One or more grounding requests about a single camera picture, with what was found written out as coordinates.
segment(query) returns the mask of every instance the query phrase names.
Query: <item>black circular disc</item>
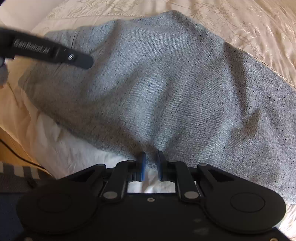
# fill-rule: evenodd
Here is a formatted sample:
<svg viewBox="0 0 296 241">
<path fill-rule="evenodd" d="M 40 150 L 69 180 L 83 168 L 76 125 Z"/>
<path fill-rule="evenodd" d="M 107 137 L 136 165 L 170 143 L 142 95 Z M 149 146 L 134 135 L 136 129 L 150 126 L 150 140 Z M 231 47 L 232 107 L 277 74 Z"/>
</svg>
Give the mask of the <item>black circular disc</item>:
<svg viewBox="0 0 296 241">
<path fill-rule="evenodd" d="M 207 197 L 205 208 L 219 226 L 244 234 L 270 230 L 286 212 L 276 192 L 246 181 L 221 183 Z"/>
<path fill-rule="evenodd" d="M 17 215 L 29 229 L 44 234 L 72 231 L 88 221 L 96 210 L 96 198 L 84 183 L 60 180 L 24 195 Z"/>
</svg>

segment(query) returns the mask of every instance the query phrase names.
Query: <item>silver screw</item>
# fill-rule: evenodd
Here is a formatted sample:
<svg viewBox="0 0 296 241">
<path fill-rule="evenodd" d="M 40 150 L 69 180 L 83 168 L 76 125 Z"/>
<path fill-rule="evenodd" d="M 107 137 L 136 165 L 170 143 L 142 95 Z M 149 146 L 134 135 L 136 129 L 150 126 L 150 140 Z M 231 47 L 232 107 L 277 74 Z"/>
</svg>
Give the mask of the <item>silver screw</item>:
<svg viewBox="0 0 296 241">
<path fill-rule="evenodd" d="M 73 58 L 74 58 L 74 54 L 70 54 L 68 57 L 69 60 L 72 60 Z"/>
<path fill-rule="evenodd" d="M 185 192 L 184 196 L 185 198 L 188 198 L 188 199 L 196 199 L 199 197 L 199 194 L 197 192 L 190 191 L 190 192 Z"/>
<path fill-rule="evenodd" d="M 148 201 L 148 202 L 154 202 L 155 199 L 154 199 L 153 197 L 149 197 L 149 198 L 147 198 L 147 201 Z"/>
<path fill-rule="evenodd" d="M 114 199 L 114 198 L 117 198 L 117 193 L 113 191 L 105 192 L 103 196 L 104 198 L 107 198 L 107 199 Z"/>
</svg>

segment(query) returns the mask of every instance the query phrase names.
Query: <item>bed sheet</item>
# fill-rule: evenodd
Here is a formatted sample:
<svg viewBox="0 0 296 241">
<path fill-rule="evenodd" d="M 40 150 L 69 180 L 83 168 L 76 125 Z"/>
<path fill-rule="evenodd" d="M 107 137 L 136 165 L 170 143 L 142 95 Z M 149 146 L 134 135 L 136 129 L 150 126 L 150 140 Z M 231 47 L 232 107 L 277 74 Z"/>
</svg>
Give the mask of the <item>bed sheet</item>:
<svg viewBox="0 0 296 241">
<path fill-rule="evenodd" d="M 132 19 L 178 10 L 201 23 L 230 44 L 253 55 L 296 86 L 296 6 L 293 0 L 66 0 L 53 9 L 33 32 L 99 25 L 113 19 Z M 0 90 L 0 126 L 29 155 L 57 178 L 96 163 L 114 167 L 124 157 L 96 149 L 74 137 L 37 110 L 17 86 L 33 60 L 16 58 L 9 66 L 9 81 Z M 147 170 L 145 183 L 129 186 L 134 192 L 170 192 L 172 183 L 160 183 Z M 296 240 L 296 208 L 289 205 L 281 230 Z"/>
</svg>

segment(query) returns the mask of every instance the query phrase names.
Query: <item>human hand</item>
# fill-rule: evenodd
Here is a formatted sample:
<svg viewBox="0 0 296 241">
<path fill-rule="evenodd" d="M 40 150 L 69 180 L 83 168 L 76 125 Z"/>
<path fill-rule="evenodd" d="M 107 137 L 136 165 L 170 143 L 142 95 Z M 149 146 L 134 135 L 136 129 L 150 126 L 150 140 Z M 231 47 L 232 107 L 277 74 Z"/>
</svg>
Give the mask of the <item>human hand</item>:
<svg viewBox="0 0 296 241">
<path fill-rule="evenodd" d="M 3 89 L 3 85 L 6 83 L 8 78 L 7 67 L 4 63 L 4 59 L 0 57 L 0 89 Z"/>
</svg>

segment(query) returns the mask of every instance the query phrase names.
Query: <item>black cable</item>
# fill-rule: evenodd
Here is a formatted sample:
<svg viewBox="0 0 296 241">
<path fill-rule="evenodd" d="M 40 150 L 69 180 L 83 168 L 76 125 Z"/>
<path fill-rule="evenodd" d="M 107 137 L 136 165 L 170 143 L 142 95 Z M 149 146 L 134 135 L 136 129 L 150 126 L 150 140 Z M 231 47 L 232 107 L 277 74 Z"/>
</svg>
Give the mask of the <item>black cable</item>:
<svg viewBox="0 0 296 241">
<path fill-rule="evenodd" d="M 17 158 L 19 158 L 19 159 L 21 159 L 22 161 L 24 161 L 24 162 L 27 162 L 27 163 L 29 163 L 29 164 L 31 164 L 31 165 L 34 165 L 34 166 L 36 166 L 36 167 L 39 167 L 39 168 L 42 168 L 43 170 L 46 170 L 43 166 L 40 166 L 40 165 L 38 165 L 38 164 L 35 164 L 35 163 L 33 163 L 33 162 L 31 162 L 31 161 L 28 161 L 28 160 L 26 160 L 26 159 L 24 159 L 24 158 L 22 158 L 22 157 L 20 157 L 18 154 L 16 154 L 14 151 L 13 151 L 13 149 L 11 149 L 2 139 L 0 139 L 0 142 L 8 149 L 8 150 L 10 150 Z"/>
</svg>

